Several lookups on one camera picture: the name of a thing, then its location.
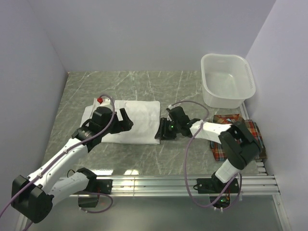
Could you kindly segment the white long sleeve shirt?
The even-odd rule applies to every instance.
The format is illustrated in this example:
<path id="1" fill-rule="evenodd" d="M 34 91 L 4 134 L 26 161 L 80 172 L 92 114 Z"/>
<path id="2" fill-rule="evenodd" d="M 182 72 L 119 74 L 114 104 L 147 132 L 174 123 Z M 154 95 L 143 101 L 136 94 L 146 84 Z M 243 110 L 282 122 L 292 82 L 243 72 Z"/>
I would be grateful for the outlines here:
<path id="1" fill-rule="evenodd" d="M 133 122 L 131 130 L 117 134 L 107 134 L 102 143 L 119 144 L 159 144 L 155 138 L 160 125 L 161 103 L 159 101 L 115 100 L 115 111 L 124 108 Z"/>

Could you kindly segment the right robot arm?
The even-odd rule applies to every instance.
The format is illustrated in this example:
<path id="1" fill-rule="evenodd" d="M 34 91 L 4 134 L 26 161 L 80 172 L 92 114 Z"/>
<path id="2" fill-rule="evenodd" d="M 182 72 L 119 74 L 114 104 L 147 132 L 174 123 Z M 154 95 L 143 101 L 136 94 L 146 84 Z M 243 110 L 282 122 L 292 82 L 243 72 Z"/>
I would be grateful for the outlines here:
<path id="1" fill-rule="evenodd" d="M 246 125 L 241 122 L 218 124 L 204 119 L 190 119 L 180 106 L 167 108 L 168 117 L 160 119 L 155 135 L 159 140 L 174 140 L 177 134 L 194 139 L 204 139 L 221 145 L 227 159 L 214 173 L 212 187 L 223 192 L 229 181 L 243 170 L 259 153 L 261 147 Z"/>

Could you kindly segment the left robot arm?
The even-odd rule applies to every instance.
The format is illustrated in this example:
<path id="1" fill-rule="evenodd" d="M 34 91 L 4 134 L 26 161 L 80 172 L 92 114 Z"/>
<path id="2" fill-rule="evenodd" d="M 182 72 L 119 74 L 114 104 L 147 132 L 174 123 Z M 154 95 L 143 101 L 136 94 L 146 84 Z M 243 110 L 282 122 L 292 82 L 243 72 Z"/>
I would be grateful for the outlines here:
<path id="1" fill-rule="evenodd" d="M 99 193 L 97 175 L 87 168 L 72 176 L 60 177 L 78 159 L 87 155 L 108 134 L 129 131 L 133 127 L 126 110 L 118 113 L 105 106 L 98 107 L 92 117 L 75 130 L 65 146 L 40 169 L 27 177 L 19 175 L 13 181 L 10 205 L 33 223 L 46 218 L 59 202 L 77 192 Z"/>

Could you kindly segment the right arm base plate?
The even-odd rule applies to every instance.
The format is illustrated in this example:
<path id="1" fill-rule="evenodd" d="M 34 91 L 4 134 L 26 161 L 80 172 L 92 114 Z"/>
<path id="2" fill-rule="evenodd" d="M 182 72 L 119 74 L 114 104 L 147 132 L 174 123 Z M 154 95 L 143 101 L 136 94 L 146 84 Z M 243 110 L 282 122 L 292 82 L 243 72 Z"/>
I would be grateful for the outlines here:
<path id="1" fill-rule="evenodd" d="M 193 189 L 199 194 L 220 194 L 227 183 L 222 183 L 216 178 L 198 178 Z M 240 191 L 240 184 L 236 178 L 230 181 L 224 193 L 238 193 Z"/>

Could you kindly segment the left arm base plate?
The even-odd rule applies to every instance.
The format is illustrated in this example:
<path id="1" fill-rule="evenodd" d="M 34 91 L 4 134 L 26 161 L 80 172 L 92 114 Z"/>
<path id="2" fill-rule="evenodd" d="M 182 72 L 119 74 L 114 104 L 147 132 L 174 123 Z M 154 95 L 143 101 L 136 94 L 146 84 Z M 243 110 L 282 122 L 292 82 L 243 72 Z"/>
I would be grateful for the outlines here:
<path id="1" fill-rule="evenodd" d="M 113 180 L 112 179 L 98 179 L 96 180 L 95 192 L 103 194 L 111 194 Z"/>

